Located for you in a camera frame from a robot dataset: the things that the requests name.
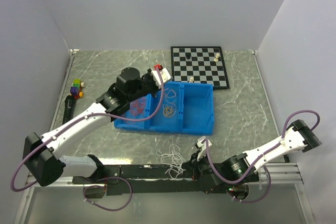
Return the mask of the blue three-compartment plastic bin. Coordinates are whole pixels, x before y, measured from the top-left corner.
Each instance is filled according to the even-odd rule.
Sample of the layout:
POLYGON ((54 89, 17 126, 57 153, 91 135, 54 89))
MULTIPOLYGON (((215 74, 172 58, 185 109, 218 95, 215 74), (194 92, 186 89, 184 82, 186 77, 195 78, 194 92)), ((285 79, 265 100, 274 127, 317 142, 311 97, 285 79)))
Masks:
POLYGON ((114 121, 120 130, 187 135, 212 135, 214 124, 213 86, 174 81, 164 86, 163 102, 154 117, 141 122, 114 121))

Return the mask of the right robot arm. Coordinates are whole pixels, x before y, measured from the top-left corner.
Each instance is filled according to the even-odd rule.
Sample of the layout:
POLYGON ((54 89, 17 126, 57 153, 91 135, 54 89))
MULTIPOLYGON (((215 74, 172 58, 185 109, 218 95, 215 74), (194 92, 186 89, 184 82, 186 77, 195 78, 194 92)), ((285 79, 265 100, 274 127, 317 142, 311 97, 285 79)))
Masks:
POLYGON ((307 152, 321 144, 303 120, 296 120, 287 128, 284 137, 215 164, 209 154, 211 142, 202 136, 196 142, 197 151, 182 164, 182 169, 191 172, 192 179, 207 193, 221 184, 236 186, 257 182, 259 169, 270 161, 295 151, 307 152))

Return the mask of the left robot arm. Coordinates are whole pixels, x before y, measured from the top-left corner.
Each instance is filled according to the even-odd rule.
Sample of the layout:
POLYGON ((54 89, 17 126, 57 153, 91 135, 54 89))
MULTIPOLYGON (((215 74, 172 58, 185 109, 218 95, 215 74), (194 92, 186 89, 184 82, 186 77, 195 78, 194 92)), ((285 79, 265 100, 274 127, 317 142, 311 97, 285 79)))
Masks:
POLYGON ((110 88, 81 114, 62 126, 25 139, 23 163, 41 186, 48 186, 61 177, 80 176, 92 183, 103 179, 104 165, 94 155, 67 156, 67 149, 94 130, 122 119, 131 102, 148 94, 156 96, 171 80, 161 65, 149 69, 143 76, 138 69, 127 67, 110 88))

